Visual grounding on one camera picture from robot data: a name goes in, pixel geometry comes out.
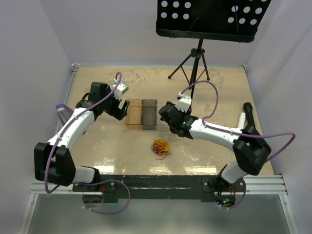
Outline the grey transparent bin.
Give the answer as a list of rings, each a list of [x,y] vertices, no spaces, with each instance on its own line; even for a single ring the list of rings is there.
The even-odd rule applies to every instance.
[[[142,117],[141,117],[142,130],[156,129],[156,108],[157,108],[156,99],[142,100]]]

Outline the clear transparent bin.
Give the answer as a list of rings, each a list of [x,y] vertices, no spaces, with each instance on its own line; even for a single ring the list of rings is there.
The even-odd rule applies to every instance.
[[[156,130],[166,131],[166,130],[169,130],[169,126],[165,121],[161,120],[161,115],[159,114],[160,108],[161,106],[159,105],[156,108]]]

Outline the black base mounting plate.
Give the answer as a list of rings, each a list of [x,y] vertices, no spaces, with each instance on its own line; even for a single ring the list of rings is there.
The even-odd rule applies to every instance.
[[[217,185],[216,175],[100,175],[102,185],[74,185],[74,192],[98,194],[104,192],[105,203],[119,199],[183,199],[214,202],[226,198],[232,191],[246,191],[243,179],[234,185]]]

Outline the black music stand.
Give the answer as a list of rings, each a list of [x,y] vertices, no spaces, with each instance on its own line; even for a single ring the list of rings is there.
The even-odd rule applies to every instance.
[[[251,43],[270,0],[159,0],[156,33],[161,37],[198,39],[187,58],[194,58],[189,84],[199,80],[204,40]]]

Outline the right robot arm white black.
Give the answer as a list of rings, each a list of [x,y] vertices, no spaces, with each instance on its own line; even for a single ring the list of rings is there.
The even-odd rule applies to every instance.
[[[226,165],[216,178],[208,182],[218,193],[229,191],[234,184],[246,175],[256,176],[266,163],[271,148],[256,128],[247,125],[245,128],[226,128],[210,124],[191,115],[191,110],[178,110],[171,102],[160,108],[160,120],[166,122],[170,131],[189,139],[205,140],[233,151],[236,162]]]

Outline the yellow red cable ball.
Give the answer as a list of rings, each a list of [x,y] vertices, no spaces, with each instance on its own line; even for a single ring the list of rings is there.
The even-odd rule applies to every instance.
[[[151,145],[151,150],[153,151],[154,154],[157,155],[157,160],[163,160],[165,159],[168,155],[171,155],[172,153],[170,152],[169,145],[164,139],[156,139],[153,141]]]

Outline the white microphone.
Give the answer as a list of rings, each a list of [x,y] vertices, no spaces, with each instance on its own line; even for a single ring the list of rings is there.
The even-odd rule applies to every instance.
[[[238,124],[237,124],[237,128],[238,129],[243,129],[245,126],[245,121],[246,121],[246,114],[244,112],[242,112],[239,116],[239,120],[238,120]]]

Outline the purple metronome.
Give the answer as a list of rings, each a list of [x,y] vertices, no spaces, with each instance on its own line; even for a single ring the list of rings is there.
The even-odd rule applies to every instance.
[[[66,122],[70,119],[74,110],[68,107],[65,104],[58,104],[56,106],[56,112],[61,122],[61,126],[58,128],[59,130],[66,124]]]

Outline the black microphone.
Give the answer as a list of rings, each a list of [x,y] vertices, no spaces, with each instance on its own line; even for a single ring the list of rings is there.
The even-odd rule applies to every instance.
[[[255,127],[255,121],[254,121],[254,116],[253,116],[253,107],[250,102],[245,102],[243,104],[243,110],[246,115],[246,120],[247,120],[247,126],[253,126]]]

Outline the orange transparent bin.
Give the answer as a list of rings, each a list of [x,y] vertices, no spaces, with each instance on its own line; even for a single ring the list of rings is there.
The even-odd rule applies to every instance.
[[[142,118],[142,99],[130,99],[127,109],[126,127],[129,130],[140,130]]]

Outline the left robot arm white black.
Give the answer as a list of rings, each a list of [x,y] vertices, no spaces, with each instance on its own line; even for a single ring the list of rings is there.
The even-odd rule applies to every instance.
[[[57,186],[83,183],[89,191],[98,190],[101,186],[98,169],[75,165],[71,151],[102,113],[117,120],[126,117],[130,102],[126,100],[121,108],[119,104],[128,89],[123,82],[115,82],[113,86],[92,82],[90,91],[76,104],[73,114],[61,130],[46,143],[39,142],[35,146],[35,179]]]

